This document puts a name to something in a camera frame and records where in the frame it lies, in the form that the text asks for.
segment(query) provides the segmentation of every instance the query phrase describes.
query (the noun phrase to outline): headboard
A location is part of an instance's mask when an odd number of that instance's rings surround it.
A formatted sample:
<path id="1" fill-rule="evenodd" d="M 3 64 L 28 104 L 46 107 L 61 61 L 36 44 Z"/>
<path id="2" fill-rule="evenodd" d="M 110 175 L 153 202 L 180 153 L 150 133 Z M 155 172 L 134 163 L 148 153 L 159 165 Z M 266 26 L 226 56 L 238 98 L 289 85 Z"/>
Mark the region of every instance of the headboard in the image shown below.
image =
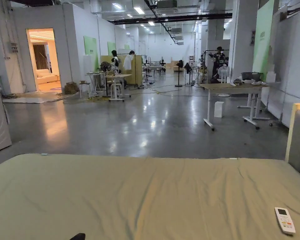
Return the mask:
<path id="1" fill-rule="evenodd" d="M 292 108 L 285 160 L 300 173 L 300 103 Z"/>

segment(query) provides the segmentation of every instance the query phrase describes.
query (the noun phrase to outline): stool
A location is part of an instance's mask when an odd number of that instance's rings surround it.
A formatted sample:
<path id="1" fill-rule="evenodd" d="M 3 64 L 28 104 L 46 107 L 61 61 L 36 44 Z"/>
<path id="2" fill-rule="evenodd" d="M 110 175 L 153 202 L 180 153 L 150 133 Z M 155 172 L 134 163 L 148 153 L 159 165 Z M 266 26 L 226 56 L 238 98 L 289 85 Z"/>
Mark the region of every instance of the stool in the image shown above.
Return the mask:
<path id="1" fill-rule="evenodd" d="M 88 97 L 91 98 L 91 95 L 90 95 L 90 82 L 80 83 L 79 84 L 80 98 L 82 96 L 83 86 L 88 86 Z"/>
<path id="2" fill-rule="evenodd" d="M 110 98 L 117 98 L 117 86 L 119 87 L 119 95 L 122 95 L 122 85 L 120 83 L 112 83 L 110 89 Z"/>
<path id="3" fill-rule="evenodd" d="M 225 102 L 216 102 L 214 105 L 214 116 L 215 118 L 223 117 L 223 104 Z"/>

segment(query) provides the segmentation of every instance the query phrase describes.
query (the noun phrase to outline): stand fan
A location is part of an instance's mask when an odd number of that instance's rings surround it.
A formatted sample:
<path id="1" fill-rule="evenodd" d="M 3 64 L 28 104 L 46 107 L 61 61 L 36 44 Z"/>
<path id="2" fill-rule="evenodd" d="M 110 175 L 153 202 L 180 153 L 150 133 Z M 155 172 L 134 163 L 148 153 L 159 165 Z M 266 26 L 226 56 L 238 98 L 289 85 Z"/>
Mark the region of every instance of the stand fan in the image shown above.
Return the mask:
<path id="1" fill-rule="evenodd" d="M 221 66 L 218 69 L 218 75 L 221 77 L 221 83 L 227 83 L 227 77 L 229 76 L 229 67 L 227 66 Z M 229 94 L 219 94 L 219 97 L 229 97 Z"/>
<path id="2" fill-rule="evenodd" d="M 183 61 L 180 60 L 178 63 L 177 63 L 177 66 L 178 66 L 178 85 L 174 85 L 175 87 L 182 87 L 182 85 L 180 85 L 180 68 L 183 67 Z"/>
<path id="3" fill-rule="evenodd" d="M 110 71 L 111 70 L 111 64 L 109 64 L 108 62 L 102 62 L 101 65 L 101 70 L 105 73 L 106 75 L 106 72 Z M 107 88 L 107 80 L 105 81 L 105 84 L 106 84 L 106 96 L 104 97 L 109 97 L 108 96 L 108 88 Z"/>

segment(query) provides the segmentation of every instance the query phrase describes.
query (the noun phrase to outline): white box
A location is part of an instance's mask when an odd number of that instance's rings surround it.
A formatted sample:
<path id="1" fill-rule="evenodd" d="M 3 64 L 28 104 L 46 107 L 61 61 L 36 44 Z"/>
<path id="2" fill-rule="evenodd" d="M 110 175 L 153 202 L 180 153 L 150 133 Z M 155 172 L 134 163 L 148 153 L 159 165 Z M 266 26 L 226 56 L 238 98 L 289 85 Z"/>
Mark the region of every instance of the white box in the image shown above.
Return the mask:
<path id="1" fill-rule="evenodd" d="M 216 102 L 214 105 L 214 116 L 215 118 L 223 117 L 223 104 L 225 102 Z"/>

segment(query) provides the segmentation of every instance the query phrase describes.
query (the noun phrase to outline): basket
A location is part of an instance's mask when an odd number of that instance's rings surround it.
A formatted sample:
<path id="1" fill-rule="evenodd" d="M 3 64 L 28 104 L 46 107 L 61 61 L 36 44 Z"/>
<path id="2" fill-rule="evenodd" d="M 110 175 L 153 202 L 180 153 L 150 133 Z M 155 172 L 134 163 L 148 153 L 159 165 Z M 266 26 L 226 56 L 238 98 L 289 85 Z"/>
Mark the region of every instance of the basket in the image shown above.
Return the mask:
<path id="1" fill-rule="evenodd" d="M 260 81 L 263 73 L 260 72 L 242 72 L 241 73 L 242 80 L 253 79 L 255 81 Z"/>

